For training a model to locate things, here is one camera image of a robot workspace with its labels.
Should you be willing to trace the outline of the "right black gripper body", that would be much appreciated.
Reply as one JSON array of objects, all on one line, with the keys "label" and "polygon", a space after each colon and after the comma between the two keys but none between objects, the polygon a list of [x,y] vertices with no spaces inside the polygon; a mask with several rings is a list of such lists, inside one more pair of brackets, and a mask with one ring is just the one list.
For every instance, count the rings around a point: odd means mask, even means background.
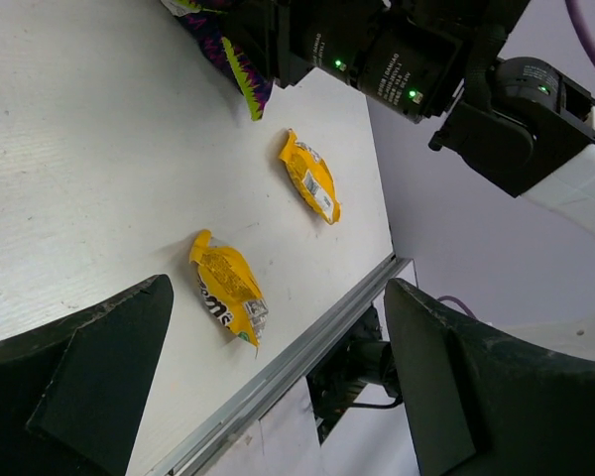
[{"label": "right black gripper body", "polygon": [[282,85],[281,1],[235,1],[220,20],[222,34],[238,46],[257,71]]}]

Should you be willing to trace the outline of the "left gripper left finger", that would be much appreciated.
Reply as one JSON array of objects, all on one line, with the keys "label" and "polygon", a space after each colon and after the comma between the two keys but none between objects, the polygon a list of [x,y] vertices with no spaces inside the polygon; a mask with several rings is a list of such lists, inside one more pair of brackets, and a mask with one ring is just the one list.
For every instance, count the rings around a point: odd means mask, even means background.
[{"label": "left gripper left finger", "polygon": [[166,275],[0,341],[0,475],[126,473],[169,328]]}]

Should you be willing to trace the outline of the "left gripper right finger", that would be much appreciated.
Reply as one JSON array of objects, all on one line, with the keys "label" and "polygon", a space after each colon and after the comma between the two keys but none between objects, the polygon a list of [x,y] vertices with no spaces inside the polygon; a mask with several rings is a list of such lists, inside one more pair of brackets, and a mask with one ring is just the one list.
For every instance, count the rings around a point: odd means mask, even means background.
[{"label": "left gripper right finger", "polygon": [[595,361],[514,337],[402,279],[385,311],[423,475],[595,475]]}]

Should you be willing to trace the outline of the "purple Krokant snack bag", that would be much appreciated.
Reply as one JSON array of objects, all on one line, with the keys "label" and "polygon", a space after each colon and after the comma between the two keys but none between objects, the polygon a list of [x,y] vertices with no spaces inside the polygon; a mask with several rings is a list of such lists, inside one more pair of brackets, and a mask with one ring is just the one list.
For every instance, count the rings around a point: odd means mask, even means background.
[{"label": "purple Krokant snack bag", "polygon": [[236,1],[162,0],[161,3],[192,35],[204,57],[243,95],[251,119],[262,119],[271,97],[266,79],[239,45],[230,41],[219,25]]}]

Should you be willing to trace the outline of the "yellow snack packet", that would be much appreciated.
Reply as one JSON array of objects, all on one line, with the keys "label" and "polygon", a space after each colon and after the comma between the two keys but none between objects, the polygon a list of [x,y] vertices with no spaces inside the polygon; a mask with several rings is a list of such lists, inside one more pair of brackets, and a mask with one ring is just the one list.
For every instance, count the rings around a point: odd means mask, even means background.
[{"label": "yellow snack packet", "polygon": [[327,224],[337,223],[341,216],[341,205],[336,198],[333,176],[325,159],[301,141],[293,129],[289,129],[279,160],[308,206]]}]

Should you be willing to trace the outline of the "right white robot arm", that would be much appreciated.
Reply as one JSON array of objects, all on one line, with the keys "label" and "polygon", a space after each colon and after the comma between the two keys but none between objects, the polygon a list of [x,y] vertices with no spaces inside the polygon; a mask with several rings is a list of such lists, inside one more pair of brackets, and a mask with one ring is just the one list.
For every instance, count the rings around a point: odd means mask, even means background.
[{"label": "right white robot arm", "polygon": [[513,197],[595,236],[595,99],[500,52],[523,1],[238,1],[222,33],[281,87],[318,68],[412,122]]}]

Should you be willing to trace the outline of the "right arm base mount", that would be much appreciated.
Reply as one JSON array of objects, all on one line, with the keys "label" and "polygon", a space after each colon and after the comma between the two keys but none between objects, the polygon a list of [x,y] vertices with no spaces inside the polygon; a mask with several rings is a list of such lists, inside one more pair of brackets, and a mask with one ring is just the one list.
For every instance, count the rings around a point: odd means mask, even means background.
[{"label": "right arm base mount", "polygon": [[[389,410],[403,402],[391,344],[383,339],[378,311],[369,306],[306,375],[318,440],[324,442],[350,409]],[[359,403],[367,385],[391,399]]]}]

